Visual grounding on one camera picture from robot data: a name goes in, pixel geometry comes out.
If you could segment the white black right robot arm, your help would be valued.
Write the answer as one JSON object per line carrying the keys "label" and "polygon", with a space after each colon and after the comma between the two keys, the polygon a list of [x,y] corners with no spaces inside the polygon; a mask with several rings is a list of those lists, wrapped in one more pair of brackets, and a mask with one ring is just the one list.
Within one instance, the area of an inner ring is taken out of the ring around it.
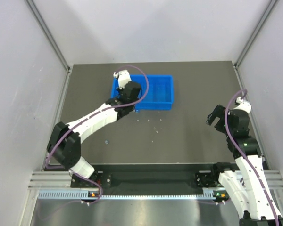
{"label": "white black right robot arm", "polygon": [[226,135],[227,147],[238,170],[231,164],[218,162],[211,168],[213,181],[229,195],[241,226],[283,226],[264,173],[258,142],[249,135],[251,104],[237,97],[232,110],[217,105],[207,116],[207,125],[218,118],[215,129]]}

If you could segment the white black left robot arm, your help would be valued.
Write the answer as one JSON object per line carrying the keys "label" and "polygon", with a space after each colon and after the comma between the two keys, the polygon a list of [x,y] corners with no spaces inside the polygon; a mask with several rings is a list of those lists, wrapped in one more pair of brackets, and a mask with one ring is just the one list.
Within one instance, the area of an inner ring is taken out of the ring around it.
{"label": "white black left robot arm", "polygon": [[64,169],[83,178],[91,179],[96,173],[81,155],[83,141],[106,125],[127,116],[139,100],[141,84],[132,81],[128,70],[115,72],[113,76],[118,82],[118,96],[108,99],[98,109],[76,121],[57,123],[47,145],[48,157],[53,157]]}

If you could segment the blue plastic divided bin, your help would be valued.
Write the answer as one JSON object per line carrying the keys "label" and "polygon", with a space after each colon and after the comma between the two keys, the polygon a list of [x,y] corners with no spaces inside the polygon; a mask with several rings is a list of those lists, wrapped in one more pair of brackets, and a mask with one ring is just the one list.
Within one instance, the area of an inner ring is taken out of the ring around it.
{"label": "blue plastic divided bin", "polygon": [[[153,110],[153,111],[169,111],[172,109],[174,102],[174,86],[173,77],[171,75],[147,75],[149,81],[149,91],[146,97],[136,104],[135,110]],[[142,90],[139,97],[142,97],[146,91],[146,80],[142,74],[131,75],[134,82],[141,84]],[[114,79],[111,98],[118,95],[116,90],[118,87],[117,79]]]}

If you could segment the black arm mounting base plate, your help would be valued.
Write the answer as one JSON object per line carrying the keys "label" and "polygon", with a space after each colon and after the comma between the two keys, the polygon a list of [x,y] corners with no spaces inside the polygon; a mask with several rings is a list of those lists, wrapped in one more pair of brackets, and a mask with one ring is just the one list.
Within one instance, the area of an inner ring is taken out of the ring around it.
{"label": "black arm mounting base plate", "polygon": [[100,185],[105,194],[116,193],[189,193],[203,187],[218,186],[217,175],[235,171],[236,164],[96,164],[88,180],[71,176],[71,188],[91,188]]}

